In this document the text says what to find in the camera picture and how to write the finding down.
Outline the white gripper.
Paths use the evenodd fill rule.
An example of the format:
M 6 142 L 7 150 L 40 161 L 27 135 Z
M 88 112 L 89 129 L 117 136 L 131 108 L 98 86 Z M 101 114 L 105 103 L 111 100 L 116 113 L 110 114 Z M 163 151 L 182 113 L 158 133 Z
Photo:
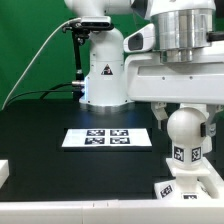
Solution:
M 205 131 L 216 135 L 218 115 L 224 111 L 224 53 L 202 49 L 188 63 L 161 63 L 156 53 L 131 55 L 125 70 L 128 96 L 152 102 L 159 129 L 165 129 L 168 120 L 164 102 L 210 104 L 209 117 L 200 126 L 201 136 Z

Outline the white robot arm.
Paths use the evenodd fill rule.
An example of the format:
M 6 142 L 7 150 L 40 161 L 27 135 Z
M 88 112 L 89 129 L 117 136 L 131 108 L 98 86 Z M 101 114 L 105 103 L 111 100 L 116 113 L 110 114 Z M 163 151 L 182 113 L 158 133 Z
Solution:
M 216 132 L 224 107 L 224 32 L 214 30 L 214 0 L 64 0 L 84 29 L 108 28 L 112 14 L 136 13 L 148 22 L 127 36 L 126 91 L 133 101 L 203 104 L 203 136 Z

